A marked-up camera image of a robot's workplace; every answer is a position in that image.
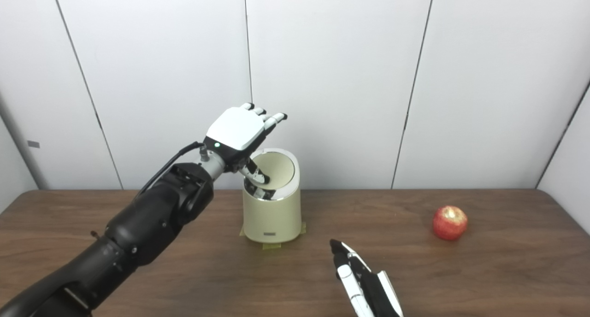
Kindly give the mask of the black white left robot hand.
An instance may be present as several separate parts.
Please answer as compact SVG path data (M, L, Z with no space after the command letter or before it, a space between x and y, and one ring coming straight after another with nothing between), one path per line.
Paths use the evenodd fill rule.
M260 170L251 155L267 135L287 118L282 112L268 116L265 109L252 103L225 110L205 135L203 144L212 159L201 160L201 166L213 181L223 173L240 172L254 183L269 183L270 177Z

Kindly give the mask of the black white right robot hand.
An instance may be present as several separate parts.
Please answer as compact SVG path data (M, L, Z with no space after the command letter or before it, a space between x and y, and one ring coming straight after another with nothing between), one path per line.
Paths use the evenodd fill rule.
M403 317L400 301L386 271L373 272L343 241L330 240L336 277L358 317Z

